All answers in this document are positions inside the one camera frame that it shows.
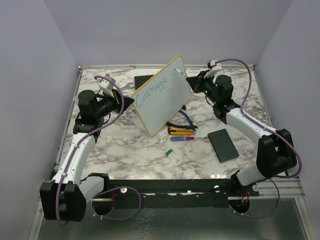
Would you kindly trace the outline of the white green whiteboard marker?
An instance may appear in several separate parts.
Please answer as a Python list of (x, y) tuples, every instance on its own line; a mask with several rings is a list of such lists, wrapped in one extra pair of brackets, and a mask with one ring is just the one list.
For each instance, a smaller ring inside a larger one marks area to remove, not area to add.
[(179, 73), (180, 75), (182, 75), (183, 77), (188, 78), (188, 76), (187, 76), (185, 73), (183, 73), (181, 70), (175, 68), (175, 71), (176, 71), (177, 73)]

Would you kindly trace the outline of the yellow framed whiteboard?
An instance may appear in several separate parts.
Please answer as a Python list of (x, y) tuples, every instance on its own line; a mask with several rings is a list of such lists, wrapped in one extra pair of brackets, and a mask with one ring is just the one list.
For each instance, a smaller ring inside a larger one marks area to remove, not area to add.
[(130, 96), (150, 136), (154, 136), (192, 97), (182, 56), (178, 55)]

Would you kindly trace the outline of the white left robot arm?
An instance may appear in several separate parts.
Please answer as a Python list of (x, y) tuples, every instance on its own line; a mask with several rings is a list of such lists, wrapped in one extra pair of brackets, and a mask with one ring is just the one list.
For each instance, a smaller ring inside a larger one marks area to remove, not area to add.
[(59, 222), (80, 222), (88, 202), (96, 195), (106, 197), (111, 190), (106, 173), (91, 173), (81, 179), (87, 158), (106, 127), (104, 117), (111, 112), (120, 115), (134, 103), (112, 89), (110, 94), (96, 94), (83, 90), (77, 96), (78, 117), (73, 127), (70, 149), (63, 164), (51, 180), (44, 181), (39, 189), (44, 218)]

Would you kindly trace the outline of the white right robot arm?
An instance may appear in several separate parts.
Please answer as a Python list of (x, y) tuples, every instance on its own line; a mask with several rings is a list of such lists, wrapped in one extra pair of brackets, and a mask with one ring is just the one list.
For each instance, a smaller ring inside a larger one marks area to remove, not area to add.
[(213, 103), (214, 115), (219, 120), (239, 130), (257, 145), (256, 162), (232, 175), (230, 191), (240, 196), (247, 191), (248, 185), (294, 168), (297, 165), (297, 153), (294, 151), (291, 133), (286, 129), (268, 127), (235, 103), (232, 99), (234, 86), (231, 77), (206, 77), (207, 73), (201, 71), (197, 76), (186, 78), (192, 91), (205, 94)]

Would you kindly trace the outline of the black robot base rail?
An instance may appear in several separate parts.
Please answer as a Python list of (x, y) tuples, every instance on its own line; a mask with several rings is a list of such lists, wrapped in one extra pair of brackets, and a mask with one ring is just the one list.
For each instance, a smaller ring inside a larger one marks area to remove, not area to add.
[(171, 180), (109, 180), (107, 189), (121, 187), (95, 196), (91, 201), (99, 207), (114, 206), (115, 209), (136, 209), (141, 198), (141, 208), (173, 209), (214, 207), (227, 208), (229, 200), (242, 197), (258, 197), (254, 185), (235, 188), (230, 179), (171, 179)]

